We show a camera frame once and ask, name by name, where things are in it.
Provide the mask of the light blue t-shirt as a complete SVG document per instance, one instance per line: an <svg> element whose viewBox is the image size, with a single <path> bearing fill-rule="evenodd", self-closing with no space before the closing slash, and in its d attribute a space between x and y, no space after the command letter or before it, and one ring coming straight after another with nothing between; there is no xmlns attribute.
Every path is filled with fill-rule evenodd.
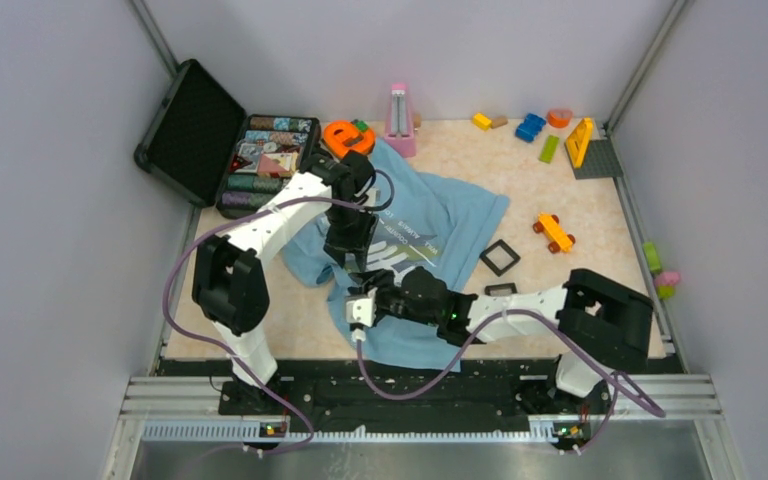
<svg viewBox="0 0 768 480"><path fill-rule="evenodd" d="M378 214L367 268L389 270L401 281L422 267L449 289L462 290L499 227L509 198L465 181L417 172L385 143L377 144L369 159L392 179L391 184L377 179L375 185L383 198L393 201ZM337 329L347 335L344 299L354 283L324 250L328 227L325 217L308 223L283 248L282 257L308 287L335 282L327 308ZM456 351L435 328L394 317L368 330L363 346L371 361L412 369L441 370Z"/></svg>

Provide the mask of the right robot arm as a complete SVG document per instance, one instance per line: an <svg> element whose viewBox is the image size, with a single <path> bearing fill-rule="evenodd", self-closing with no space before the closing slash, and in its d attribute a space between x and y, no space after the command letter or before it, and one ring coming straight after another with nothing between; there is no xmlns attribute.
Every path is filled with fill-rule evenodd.
<svg viewBox="0 0 768 480"><path fill-rule="evenodd" d="M418 267L360 273L345 299L351 336L387 317L431 327L440 340L464 348L512 337L554 335L567 345L546 385L549 404L572 412L605 374L629 373L649 358L652 300L595 271L577 268L559 286L509 295L456 292Z"/></svg>

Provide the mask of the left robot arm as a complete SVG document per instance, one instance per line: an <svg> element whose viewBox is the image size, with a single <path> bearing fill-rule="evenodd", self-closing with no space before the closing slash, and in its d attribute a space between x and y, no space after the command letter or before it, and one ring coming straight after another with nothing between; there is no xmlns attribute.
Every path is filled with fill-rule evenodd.
<svg viewBox="0 0 768 480"><path fill-rule="evenodd" d="M314 154L255 214L198 246L193 301L229 348L233 374L245 383L243 401L255 412L274 410L281 397L271 380L277 362L261 326L270 306L266 267L306 225L324 216L325 253L341 268L365 271L378 223L365 203L377 176L364 154L349 152L341 160Z"/></svg>

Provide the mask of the orange letter e toy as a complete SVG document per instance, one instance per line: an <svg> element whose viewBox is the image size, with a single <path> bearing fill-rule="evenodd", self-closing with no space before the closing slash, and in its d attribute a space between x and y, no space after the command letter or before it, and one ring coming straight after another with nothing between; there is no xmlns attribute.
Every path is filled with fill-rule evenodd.
<svg viewBox="0 0 768 480"><path fill-rule="evenodd" d="M327 149L340 160L352 152L368 155L375 147L376 134L372 128L365 122L369 129L359 132L352 121L334 121L323 130L322 140Z"/></svg>

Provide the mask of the pink metronome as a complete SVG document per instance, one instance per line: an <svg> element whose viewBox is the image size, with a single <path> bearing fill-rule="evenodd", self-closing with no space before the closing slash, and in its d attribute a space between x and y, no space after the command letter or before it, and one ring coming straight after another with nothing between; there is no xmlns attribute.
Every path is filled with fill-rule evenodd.
<svg viewBox="0 0 768 480"><path fill-rule="evenodd" d="M383 140L404 158L414 157L417 153L414 109L404 83L391 85Z"/></svg>

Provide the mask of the orange toy car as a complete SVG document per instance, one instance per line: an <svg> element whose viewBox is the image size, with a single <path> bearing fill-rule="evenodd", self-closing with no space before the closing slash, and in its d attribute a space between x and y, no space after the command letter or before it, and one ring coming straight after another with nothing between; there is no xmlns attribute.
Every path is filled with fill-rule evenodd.
<svg viewBox="0 0 768 480"><path fill-rule="evenodd" d="M539 213L532 230L547 239L547 249L552 254L569 253L576 243L572 234L568 234L560 225L559 218L554 214Z"/></svg>

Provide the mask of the yellow small toy brick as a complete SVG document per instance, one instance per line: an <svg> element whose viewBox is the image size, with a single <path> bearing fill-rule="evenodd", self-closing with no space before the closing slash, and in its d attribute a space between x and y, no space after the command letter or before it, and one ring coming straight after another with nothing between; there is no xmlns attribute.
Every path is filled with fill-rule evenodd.
<svg viewBox="0 0 768 480"><path fill-rule="evenodd" d="M471 122L483 131L491 129L493 124L492 119L481 112L475 113L471 118Z"/></svg>

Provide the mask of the black poker chip case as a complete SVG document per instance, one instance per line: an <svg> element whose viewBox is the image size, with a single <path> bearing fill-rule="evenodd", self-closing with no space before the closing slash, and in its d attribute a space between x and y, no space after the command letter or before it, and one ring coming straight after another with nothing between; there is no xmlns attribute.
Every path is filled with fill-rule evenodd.
<svg viewBox="0 0 768 480"><path fill-rule="evenodd" d="M136 165L198 208L255 212L312 153L315 117L249 114L195 59L184 61L133 154Z"/></svg>

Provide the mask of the brown small block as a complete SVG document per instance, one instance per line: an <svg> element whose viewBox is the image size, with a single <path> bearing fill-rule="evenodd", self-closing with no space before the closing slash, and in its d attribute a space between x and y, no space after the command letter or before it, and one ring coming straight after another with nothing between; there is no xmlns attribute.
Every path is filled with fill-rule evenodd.
<svg viewBox="0 0 768 480"><path fill-rule="evenodd" d="M491 128L497 129L504 125L507 125L509 122L508 118L506 116L497 116L491 120Z"/></svg>

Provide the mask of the blue toy brick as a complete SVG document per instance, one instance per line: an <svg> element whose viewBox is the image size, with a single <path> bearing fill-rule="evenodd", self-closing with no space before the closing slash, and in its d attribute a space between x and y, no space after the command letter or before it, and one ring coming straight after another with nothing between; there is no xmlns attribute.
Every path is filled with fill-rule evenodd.
<svg viewBox="0 0 768 480"><path fill-rule="evenodd" d="M527 113L523 121L515 129L515 137L532 143L545 127L547 121L534 113Z"/></svg>

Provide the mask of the green toy brick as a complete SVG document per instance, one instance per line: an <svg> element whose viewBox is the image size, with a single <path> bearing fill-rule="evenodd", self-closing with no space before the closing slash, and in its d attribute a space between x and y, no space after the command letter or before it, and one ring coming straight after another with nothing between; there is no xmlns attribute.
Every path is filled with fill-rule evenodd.
<svg viewBox="0 0 768 480"><path fill-rule="evenodd" d="M550 164L554 159L559 143L560 138L558 136L549 135L546 138L538 159L543 163Z"/></svg>

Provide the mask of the yellow triangular toy block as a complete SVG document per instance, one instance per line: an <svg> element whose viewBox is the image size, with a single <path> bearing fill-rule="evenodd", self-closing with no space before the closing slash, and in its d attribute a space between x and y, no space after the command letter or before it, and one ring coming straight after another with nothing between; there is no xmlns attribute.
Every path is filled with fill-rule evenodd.
<svg viewBox="0 0 768 480"><path fill-rule="evenodd" d="M565 140L568 159L573 169L582 167L593 134L594 122L590 117L582 118Z"/></svg>

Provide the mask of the orange small cup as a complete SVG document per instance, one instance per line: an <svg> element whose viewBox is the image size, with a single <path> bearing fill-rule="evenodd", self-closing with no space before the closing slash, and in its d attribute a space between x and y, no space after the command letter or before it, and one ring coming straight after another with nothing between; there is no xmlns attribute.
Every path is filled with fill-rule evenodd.
<svg viewBox="0 0 768 480"><path fill-rule="evenodd" d="M573 111L568 108L552 108L546 115L547 123L556 129L566 128L573 119Z"/></svg>

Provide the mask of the grey building baseplate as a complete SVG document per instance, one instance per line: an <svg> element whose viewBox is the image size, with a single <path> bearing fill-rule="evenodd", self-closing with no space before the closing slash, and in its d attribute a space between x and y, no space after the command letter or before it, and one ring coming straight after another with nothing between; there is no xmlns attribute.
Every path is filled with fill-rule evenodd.
<svg viewBox="0 0 768 480"><path fill-rule="evenodd" d="M581 167L574 168L573 175L576 180L623 177L613 142L609 139L591 140Z"/></svg>

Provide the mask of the green pink toy pieces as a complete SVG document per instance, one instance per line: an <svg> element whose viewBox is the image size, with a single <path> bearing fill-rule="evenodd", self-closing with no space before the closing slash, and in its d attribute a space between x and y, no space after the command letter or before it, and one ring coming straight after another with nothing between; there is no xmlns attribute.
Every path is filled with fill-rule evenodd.
<svg viewBox="0 0 768 480"><path fill-rule="evenodd" d="M658 298L661 300L672 298L676 294L677 286L681 283L681 274L667 270L663 266L658 249L653 242L644 242L642 250Z"/></svg>

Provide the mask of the lower black square frame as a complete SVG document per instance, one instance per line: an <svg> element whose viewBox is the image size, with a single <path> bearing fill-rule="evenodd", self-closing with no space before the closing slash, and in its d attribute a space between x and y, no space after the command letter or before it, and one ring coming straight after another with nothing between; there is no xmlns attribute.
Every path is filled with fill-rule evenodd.
<svg viewBox="0 0 768 480"><path fill-rule="evenodd" d="M488 285L484 289L484 294L493 297L502 297L517 294L518 289L515 283L500 283Z"/></svg>

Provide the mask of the black square frame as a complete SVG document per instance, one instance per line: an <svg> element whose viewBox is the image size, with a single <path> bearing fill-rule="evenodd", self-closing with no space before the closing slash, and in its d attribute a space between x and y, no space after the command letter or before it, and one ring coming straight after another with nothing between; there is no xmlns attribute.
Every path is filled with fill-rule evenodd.
<svg viewBox="0 0 768 480"><path fill-rule="evenodd" d="M521 256L503 239L498 239L483 250L479 259L497 277L515 267Z"/></svg>
<svg viewBox="0 0 768 480"><path fill-rule="evenodd" d="M488 285L484 289L484 294L493 297L502 297L517 294L518 289L515 283L500 283Z"/></svg>

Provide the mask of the upper black square frame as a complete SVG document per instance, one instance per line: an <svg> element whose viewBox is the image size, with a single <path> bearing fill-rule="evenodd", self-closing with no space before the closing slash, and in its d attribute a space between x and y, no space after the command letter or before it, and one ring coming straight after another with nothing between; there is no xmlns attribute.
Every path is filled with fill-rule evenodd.
<svg viewBox="0 0 768 480"><path fill-rule="evenodd" d="M497 277L515 267L521 256L503 239L498 239L483 250L479 259Z"/></svg>

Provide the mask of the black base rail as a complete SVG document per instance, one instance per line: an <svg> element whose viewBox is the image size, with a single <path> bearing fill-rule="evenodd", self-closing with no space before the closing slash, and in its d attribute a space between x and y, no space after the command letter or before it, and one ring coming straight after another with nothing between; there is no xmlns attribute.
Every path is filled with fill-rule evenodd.
<svg viewBox="0 0 768 480"><path fill-rule="evenodd" d="M222 385L224 416L271 416L292 433L436 434L525 432L540 415L568 425L606 412L599 382L585 398L555 388L552 360L465 360L438 379L432 370L354 360L281 360L261 390L240 380Z"/></svg>

